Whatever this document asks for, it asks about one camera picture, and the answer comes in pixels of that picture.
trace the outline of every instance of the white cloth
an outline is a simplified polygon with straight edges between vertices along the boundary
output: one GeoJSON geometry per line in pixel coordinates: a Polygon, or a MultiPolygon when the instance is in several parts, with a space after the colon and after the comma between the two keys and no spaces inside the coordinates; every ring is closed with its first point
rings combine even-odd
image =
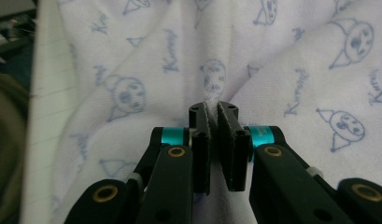
{"type": "MultiPolygon", "coordinates": [[[[218,99],[244,125],[277,125],[336,188],[382,185],[382,0],[59,0],[82,103],[57,154],[53,222],[92,183],[125,180],[153,127],[187,126],[218,99]]],[[[255,223],[248,189],[213,164],[194,223],[255,223]]]]}

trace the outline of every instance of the screw hole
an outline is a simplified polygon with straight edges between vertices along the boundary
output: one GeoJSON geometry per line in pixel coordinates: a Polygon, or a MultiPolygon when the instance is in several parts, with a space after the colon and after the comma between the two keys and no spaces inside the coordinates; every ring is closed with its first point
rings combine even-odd
{"type": "Polygon", "coordinates": [[[270,156],[279,157],[283,152],[277,147],[266,147],[264,152],[270,156]]]}
{"type": "Polygon", "coordinates": [[[319,208],[315,209],[313,211],[313,214],[315,215],[315,217],[317,217],[321,221],[324,221],[324,222],[332,221],[331,214],[323,209],[319,209],[319,208]]]}
{"type": "Polygon", "coordinates": [[[382,194],[374,188],[363,184],[354,184],[351,186],[353,191],[360,197],[371,202],[382,201],[382,194]]]}
{"type": "Polygon", "coordinates": [[[158,222],[165,222],[170,219],[171,213],[167,209],[161,209],[155,213],[155,218],[158,222]]]}
{"type": "Polygon", "coordinates": [[[167,154],[171,157],[181,157],[185,155],[185,150],[181,147],[172,147],[168,149],[167,154]]]}
{"type": "Polygon", "coordinates": [[[97,203],[106,203],[115,198],[118,188],[114,185],[105,185],[96,190],[92,196],[97,203]]]}

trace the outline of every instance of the white fabric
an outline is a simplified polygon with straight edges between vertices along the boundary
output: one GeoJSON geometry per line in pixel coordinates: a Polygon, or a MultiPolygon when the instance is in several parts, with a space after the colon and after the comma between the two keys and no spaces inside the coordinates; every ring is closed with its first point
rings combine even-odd
{"type": "MultiPolygon", "coordinates": [[[[277,125],[339,180],[382,185],[382,0],[59,0],[82,103],[57,154],[53,222],[103,178],[125,180],[156,126],[218,99],[244,125],[277,125]]],[[[248,189],[213,164],[194,223],[255,223],[248,189]]]]}

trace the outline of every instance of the brass screw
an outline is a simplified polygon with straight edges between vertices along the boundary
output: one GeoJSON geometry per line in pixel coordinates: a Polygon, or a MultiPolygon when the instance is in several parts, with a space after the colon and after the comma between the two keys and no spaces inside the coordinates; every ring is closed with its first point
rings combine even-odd
{"type": "Polygon", "coordinates": [[[105,185],[99,188],[92,195],[92,199],[97,203],[106,203],[118,194],[118,188],[115,185],[105,185]]]}
{"type": "Polygon", "coordinates": [[[171,157],[181,157],[185,155],[185,150],[182,147],[172,147],[168,149],[167,154],[171,157]]]}
{"type": "Polygon", "coordinates": [[[382,194],[367,185],[364,184],[353,184],[351,189],[360,197],[371,202],[382,201],[382,194]]]}
{"type": "Polygon", "coordinates": [[[268,154],[269,156],[275,156],[275,157],[279,157],[283,155],[283,152],[278,147],[266,147],[264,149],[264,152],[268,154]]]}

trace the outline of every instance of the white surface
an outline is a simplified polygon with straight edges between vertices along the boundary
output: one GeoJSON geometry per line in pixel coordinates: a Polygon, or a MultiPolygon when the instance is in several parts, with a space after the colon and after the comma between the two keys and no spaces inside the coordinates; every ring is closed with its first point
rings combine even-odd
{"type": "Polygon", "coordinates": [[[21,223],[49,223],[52,163],[78,103],[71,52],[54,0],[39,1],[21,223]]]}

